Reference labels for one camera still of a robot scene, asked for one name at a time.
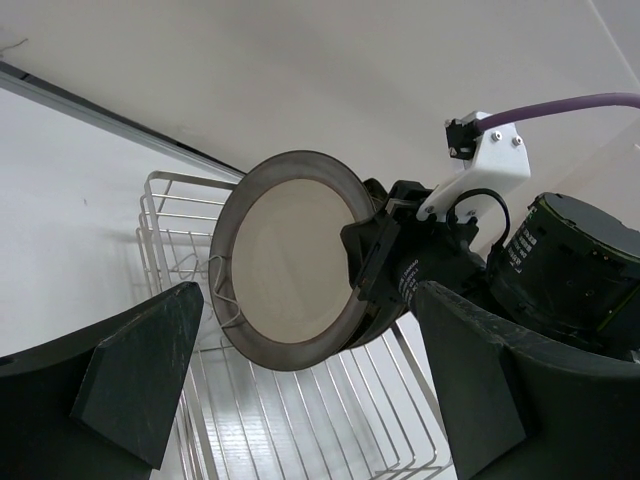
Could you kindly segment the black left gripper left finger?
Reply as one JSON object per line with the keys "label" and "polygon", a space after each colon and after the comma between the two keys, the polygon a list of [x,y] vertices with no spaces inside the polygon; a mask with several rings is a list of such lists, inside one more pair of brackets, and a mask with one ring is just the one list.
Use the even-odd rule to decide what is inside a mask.
{"label": "black left gripper left finger", "polygon": [[203,306],[182,282],[2,357],[2,469],[160,469]]}

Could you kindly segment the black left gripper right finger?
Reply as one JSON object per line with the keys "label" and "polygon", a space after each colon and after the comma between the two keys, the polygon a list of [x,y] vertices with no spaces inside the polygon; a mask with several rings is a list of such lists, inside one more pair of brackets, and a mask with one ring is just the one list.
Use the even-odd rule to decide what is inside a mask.
{"label": "black left gripper right finger", "polygon": [[413,299],[461,479],[635,479],[639,367],[544,337],[445,287]]}

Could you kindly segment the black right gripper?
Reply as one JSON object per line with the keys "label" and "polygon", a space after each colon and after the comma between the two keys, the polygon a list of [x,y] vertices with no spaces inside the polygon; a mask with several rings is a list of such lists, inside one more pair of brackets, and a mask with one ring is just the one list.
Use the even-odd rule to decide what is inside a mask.
{"label": "black right gripper", "polygon": [[[391,204],[399,233],[391,247],[389,273],[399,299],[410,307],[423,281],[436,281],[456,293],[466,291],[480,273],[480,257],[470,250],[470,243],[478,233],[477,222],[471,220],[450,227],[434,215],[425,221],[418,220],[417,210],[432,191],[418,182],[405,182],[408,198]],[[385,213],[378,212],[341,229],[340,239],[347,254],[352,288],[357,286],[360,271],[386,217]]]}

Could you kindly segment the beige plate with brown rim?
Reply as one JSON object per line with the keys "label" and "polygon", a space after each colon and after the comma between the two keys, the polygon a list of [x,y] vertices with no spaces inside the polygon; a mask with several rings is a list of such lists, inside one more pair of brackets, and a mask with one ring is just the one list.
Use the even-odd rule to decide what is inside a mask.
{"label": "beige plate with brown rim", "polygon": [[359,177],[316,151],[277,154],[234,186],[214,228],[208,276],[216,319],[240,354],[298,371],[349,343],[367,304],[349,283],[340,233],[373,213]]}

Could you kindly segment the black rimmed striped round plate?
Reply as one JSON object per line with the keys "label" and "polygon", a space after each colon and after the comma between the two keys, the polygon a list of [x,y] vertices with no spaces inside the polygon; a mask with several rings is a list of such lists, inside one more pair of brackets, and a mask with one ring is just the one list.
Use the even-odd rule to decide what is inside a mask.
{"label": "black rimmed striped round plate", "polygon": [[405,304],[392,285],[389,270],[391,247],[399,233],[398,221],[393,218],[391,204],[395,200],[408,198],[408,183],[397,181],[389,191],[373,178],[365,180],[363,185],[371,199],[373,215],[380,212],[387,217],[369,251],[366,264],[360,271],[357,286],[353,288],[356,299],[364,303],[365,310],[357,329],[343,347],[344,350],[355,349],[377,339],[406,312]]}

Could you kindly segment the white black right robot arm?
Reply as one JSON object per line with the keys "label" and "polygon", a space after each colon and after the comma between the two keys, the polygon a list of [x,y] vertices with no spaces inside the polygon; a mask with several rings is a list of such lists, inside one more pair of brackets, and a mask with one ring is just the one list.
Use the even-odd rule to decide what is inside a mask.
{"label": "white black right robot arm", "polygon": [[639,234],[579,199],[546,192],[518,227],[506,225],[486,256],[473,252],[478,216],[468,190],[443,213],[417,216],[430,191],[399,181],[378,190],[377,211],[345,226],[349,282],[365,316],[348,346],[381,336],[409,312],[419,285],[434,281],[473,304],[551,339],[627,360],[639,349]]}

